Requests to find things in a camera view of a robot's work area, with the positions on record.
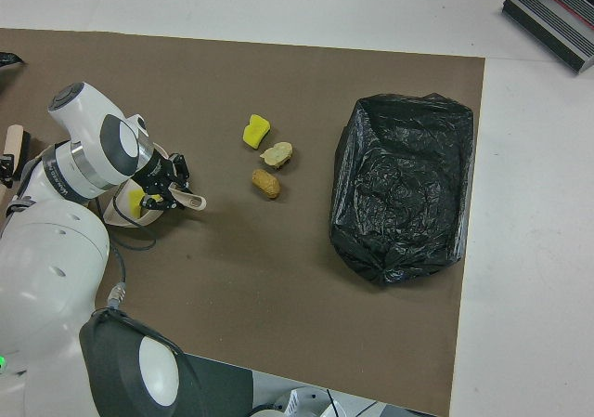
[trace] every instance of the white table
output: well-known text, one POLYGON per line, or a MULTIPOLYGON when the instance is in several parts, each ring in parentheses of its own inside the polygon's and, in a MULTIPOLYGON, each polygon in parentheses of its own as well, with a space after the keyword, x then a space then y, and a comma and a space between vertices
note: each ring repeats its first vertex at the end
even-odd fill
POLYGON ((589 417, 594 70, 575 77, 502 3, 0 0, 0 27, 487 57, 451 415, 589 417))

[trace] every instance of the brown cardboard surface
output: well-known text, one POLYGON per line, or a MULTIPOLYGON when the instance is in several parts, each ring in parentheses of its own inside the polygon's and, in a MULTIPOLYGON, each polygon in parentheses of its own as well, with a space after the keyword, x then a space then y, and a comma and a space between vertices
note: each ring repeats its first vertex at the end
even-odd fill
MULTIPOLYGON (((151 226, 153 250, 123 250, 129 314, 192 354, 448 414, 463 263, 385 289, 358 278, 329 243, 332 167, 358 98, 437 92, 478 118, 483 59, 24 30, 0 30, 0 49, 28 63, 0 71, 2 130, 67 139, 45 106, 87 81, 184 153, 208 199, 151 226), (272 124, 259 151, 241 141, 252 113, 272 124), (278 141, 295 153, 269 201, 251 174, 278 141)), ((98 305, 117 277, 111 261, 98 305)))

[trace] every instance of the beige food piece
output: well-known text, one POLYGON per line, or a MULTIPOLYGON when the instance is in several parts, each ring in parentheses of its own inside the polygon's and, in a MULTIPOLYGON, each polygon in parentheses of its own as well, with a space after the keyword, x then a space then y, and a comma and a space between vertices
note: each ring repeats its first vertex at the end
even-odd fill
POLYGON ((275 199, 280 194, 280 183, 272 174, 264 169, 256 169, 252 173, 252 183, 262 190, 269 199, 275 199))
POLYGON ((281 141, 272 148, 268 148, 260 155, 266 164, 279 168, 293 155, 293 146, 287 141, 281 141))

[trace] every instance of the cable connector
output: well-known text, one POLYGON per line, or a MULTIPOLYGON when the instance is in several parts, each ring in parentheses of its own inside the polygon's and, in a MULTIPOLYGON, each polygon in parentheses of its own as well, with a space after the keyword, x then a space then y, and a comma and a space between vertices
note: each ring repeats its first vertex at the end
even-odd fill
POLYGON ((118 309, 120 304, 123 302, 126 296, 126 283, 118 282, 111 289, 110 295, 108 296, 108 307, 118 309))

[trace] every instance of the black plastic bag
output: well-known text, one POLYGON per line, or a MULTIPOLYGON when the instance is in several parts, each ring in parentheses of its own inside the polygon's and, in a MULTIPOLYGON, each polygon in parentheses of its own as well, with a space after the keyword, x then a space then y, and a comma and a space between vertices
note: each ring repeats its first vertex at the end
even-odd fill
POLYGON ((23 60, 14 53, 0 52, 0 67, 16 64, 17 62, 23 62, 23 60))
POLYGON ((428 276, 464 254, 472 111, 432 94, 361 98, 336 149, 330 240, 378 284, 428 276))

